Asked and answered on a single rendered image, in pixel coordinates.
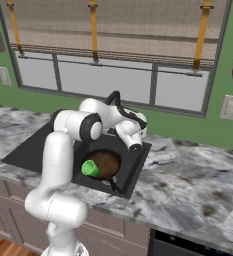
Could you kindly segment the green cup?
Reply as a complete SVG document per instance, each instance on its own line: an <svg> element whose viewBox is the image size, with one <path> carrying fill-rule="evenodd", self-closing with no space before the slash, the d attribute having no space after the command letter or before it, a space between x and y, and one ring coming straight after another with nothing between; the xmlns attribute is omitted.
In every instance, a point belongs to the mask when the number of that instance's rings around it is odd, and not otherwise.
<svg viewBox="0 0 233 256"><path fill-rule="evenodd" d="M100 169L93 160L86 160L82 164L81 171L83 175L90 177L99 177L101 173Z"/></svg>

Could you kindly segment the black sink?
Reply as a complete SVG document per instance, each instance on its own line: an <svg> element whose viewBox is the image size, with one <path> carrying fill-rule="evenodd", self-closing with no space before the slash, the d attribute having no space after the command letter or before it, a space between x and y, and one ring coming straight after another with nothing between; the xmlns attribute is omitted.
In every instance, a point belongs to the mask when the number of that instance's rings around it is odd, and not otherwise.
<svg viewBox="0 0 233 256"><path fill-rule="evenodd" d="M41 174L45 139L51 132L52 126L49 123L45 124L2 159L2 162ZM112 129L110 129L107 134L102 134L98 140L92 143L76 142L74 145L72 182L129 199L133 193L150 148L151 144L144 142L139 151L129 152L125 144ZM111 150L120 156L120 169L113 177L113 181L119 187L121 192L114 191L110 183L106 180L98 180L82 174L82 163L87 159L89 153L96 150Z"/></svg>

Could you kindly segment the black tap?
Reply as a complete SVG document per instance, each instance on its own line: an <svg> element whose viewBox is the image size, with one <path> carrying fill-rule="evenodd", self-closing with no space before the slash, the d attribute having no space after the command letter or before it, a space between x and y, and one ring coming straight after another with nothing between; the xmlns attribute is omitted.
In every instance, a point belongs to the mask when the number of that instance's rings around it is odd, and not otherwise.
<svg viewBox="0 0 233 256"><path fill-rule="evenodd" d="M119 91L113 91L105 100L105 103L107 105L110 105L112 102L115 102L116 106L121 105L121 98L120 98L120 92Z"/></svg>

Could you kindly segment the mauve drawer front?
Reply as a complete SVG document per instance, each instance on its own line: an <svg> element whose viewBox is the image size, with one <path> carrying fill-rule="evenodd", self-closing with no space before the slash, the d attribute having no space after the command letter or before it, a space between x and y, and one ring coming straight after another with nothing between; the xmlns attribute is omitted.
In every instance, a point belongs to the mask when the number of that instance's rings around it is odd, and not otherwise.
<svg viewBox="0 0 233 256"><path fill-rule="evenodd" d="M125 235L125 221L109 214L90 209L85 225L123 237Z"/></svg>
<svg viewBox="0 0 233 256"><path fill-rule="evenodd" d="M134 222L125 222L125 238L127 241L142 247L148 247L149 237L150 229L148 227Z"/></svg>

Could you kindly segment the beige window blind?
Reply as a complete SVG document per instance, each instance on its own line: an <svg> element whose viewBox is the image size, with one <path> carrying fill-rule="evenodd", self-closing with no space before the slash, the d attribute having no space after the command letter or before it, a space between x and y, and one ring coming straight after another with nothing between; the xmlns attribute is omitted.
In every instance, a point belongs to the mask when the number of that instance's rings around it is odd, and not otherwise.
<svg viewBox="0 0 233 256"><path fill-rule="evenodd" d="M200 66L214 65L227 0L0 0L12 48L92 55L89 3L95 1L100 59L190 67L202 8L212 7Z"/></svg>

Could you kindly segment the black dishwasher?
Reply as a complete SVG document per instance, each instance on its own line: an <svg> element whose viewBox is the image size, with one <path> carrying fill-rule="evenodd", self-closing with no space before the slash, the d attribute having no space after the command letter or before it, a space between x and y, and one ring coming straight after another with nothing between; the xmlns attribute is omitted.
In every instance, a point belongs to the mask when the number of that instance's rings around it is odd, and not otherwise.
<svg viewBox="0 0 233 256"><path fill-rule="evenodd" d="M233 254L152 229L148 256L233 256Z"/></svg>

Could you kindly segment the mauve base cupboard door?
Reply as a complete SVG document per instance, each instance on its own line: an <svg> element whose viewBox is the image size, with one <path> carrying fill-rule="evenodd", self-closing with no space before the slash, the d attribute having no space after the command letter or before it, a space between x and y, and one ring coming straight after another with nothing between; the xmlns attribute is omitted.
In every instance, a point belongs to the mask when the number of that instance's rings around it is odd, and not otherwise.
<svg viewBox="0 0 233 256"><path fill-rule="evenodd" d="M0 178L0 210L7 228L19 245L42 253L49 245L47 223L26 212L24 202L31 188Z"/></svg>

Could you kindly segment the grey window frame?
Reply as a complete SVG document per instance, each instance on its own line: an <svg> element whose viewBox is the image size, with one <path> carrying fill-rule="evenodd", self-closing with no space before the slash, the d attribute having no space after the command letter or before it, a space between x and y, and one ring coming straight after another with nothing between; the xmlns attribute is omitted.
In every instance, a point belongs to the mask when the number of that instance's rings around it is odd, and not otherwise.
<svg viewBox="0 0 233 256"><path fill-rule="evenodd" d="M117 90L122 102L130 106L203 116L211 95L231 4L232 0L227 0L220 42L214 65L210 68L200 66L208 16L212 9L210 5L202 8L196 52L190 67L159 62L100 59L95 1L89 3L92 35L90 57L24 51L21 46L12 48L1 7L0 22L12 61L12 79L20 89L97 99L104 99Z"/></svg>

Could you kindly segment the white wall socket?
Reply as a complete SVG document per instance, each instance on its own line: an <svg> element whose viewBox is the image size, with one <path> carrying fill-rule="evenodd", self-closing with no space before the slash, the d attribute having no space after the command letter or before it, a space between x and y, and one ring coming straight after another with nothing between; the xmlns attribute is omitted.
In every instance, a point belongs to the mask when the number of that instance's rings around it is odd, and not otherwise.
<svg viewBox="0 0 233 256"><path fill-rule="evenodd" d="M220 119L233 121L233 96L225 95L222 104Z"/></svg>
<svg viewBox="0 0 233 256"><path fill-rule="evenodd" d="M11 86L12 85L11 79L10 79L10 76L9 76L9 73L8 73L8 69L6 67L0 67L0 76L1 76L2 83L5 86Z"/></svg>

